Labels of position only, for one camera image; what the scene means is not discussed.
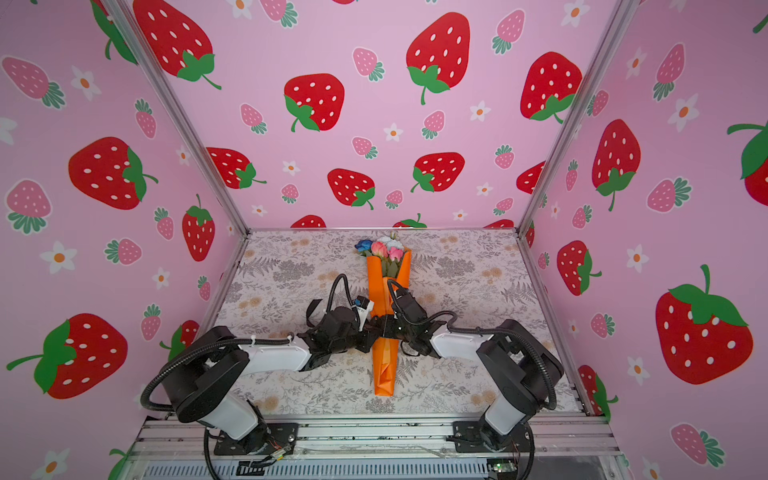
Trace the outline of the orange wrapping paper sheet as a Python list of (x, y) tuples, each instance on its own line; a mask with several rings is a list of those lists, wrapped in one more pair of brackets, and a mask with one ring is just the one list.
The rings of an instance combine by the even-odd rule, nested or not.
[[(409, 287), (411, 260), (412, 252), (406, 249), (395, 277), (395, 280), (405, 288)], [(387, 289), (390, 276), (383, 274), (382, 260), (379, 257), (367, 257), (366, 263), (369, 298), (373, 302), (372, 317), (392, 316), (394, 314), (392, 300)], [(399, 341), (380, 337), (373, 343), (372, 351), (374, 393), (376, 396), (392, 397), (396, 385)]]

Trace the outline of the pink fake rose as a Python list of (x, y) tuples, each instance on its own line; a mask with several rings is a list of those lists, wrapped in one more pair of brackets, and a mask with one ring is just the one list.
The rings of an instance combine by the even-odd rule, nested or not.
[(392, 247), (388, 251), (388, 258), (385, 270), (385, 276), (389, 278), (396, 278), (400, 272), (402, 261), (405, 251)]
[(371, 245), (371, 255), (379, 258), (380, 260), (387, 260), (389, 258), (389, 250), (385, 243), (376, 241)]

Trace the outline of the white fake rose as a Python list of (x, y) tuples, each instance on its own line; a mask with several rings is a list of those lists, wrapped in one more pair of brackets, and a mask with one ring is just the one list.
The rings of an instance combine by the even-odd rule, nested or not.
[(392, 238), (391, 236), (381, 237), (379, 241), (386, 246), (387, 250), (396, 249), (405, 251), (404, 245), (399, 240)]

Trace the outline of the blue fake rose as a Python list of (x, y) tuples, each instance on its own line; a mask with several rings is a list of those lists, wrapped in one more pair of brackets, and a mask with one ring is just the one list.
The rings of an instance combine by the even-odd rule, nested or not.
[(355, 249), (357, 253), (361, 256), (371, 256), (372, 255), (372, 240), (361, 240), (355, 245)]

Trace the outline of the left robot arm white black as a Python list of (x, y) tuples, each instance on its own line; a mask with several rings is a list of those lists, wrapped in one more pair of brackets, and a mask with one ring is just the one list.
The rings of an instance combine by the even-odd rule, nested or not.
[(164, 365), (145, 387), (140, 404), (171, 412), (182, 423), (218, 429), (229, 438), (266, 443), (269, 427), (259, 410), (230, 392), (242, 377), (272, 371), (311, 371), (360, 343), (374, 303), (364, 297), (326, 310), (321, 321), (285, 339), (237, 338), (214, 327)]

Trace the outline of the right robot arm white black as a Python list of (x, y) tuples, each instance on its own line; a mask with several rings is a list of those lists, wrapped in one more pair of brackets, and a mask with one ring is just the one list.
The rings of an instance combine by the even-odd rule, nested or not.
[(458, 449), (503, 451), (512, 446), (516, 434), (526, 434), (530, 419), (541, 410), (556, 409), (563, 366), (518, 321), (507, 319), (494, 328), (460, 328), (455, 312), (429, 315), (407, 289), (394, 294), (392, 307), (394, 314), (385, 321), (387, 333), (419, 355), (479, 362), (499, 391), (471, 432), (453, 434), (451, 441)]

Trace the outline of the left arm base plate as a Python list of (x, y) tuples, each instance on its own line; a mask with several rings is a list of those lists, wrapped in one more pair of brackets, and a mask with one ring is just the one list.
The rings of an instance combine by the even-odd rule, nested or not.
[(290, 455), (298, 438), (298, 423), (274, 423), (257, 426), (241, 440), (227, 434), (219, 436), (214, 447), (217, 456), (256, 455), (272, 456), (275, 453)]

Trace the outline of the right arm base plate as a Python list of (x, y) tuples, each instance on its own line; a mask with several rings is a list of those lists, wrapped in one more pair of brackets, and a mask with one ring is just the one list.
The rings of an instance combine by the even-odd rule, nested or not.
[(535, 450), (535, 442), (527, 422), (501, 434), (484, 420), (456, 421), (446, 440), (455, 444), (459, 453), (525, 453)]

